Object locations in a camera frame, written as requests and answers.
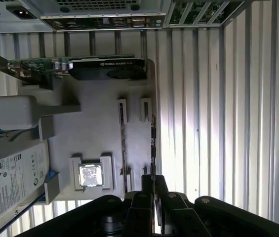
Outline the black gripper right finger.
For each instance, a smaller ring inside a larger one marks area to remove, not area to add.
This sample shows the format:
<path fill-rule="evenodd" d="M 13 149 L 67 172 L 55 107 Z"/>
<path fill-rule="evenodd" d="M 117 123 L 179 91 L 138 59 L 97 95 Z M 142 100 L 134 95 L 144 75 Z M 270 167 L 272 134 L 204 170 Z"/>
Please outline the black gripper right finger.
<path fill-rule="evenodd" d="M 170 192 L 157 176 L 158 212 L 163 234 L 176 237 L 279 237 L 279 224 L 210 196 L 194 202 Z"/>

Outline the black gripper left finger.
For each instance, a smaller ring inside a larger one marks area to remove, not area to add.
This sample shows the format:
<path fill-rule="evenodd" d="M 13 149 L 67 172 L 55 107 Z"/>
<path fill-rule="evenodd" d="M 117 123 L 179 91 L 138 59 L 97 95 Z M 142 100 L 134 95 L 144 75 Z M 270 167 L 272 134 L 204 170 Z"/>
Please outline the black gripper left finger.
<path fill-rule="evenodd" d="M 142 175 L 141 190 L 124 199 L 105 195 L 20 234 L 22 237 L 150 237 L 153 185 Z"/>

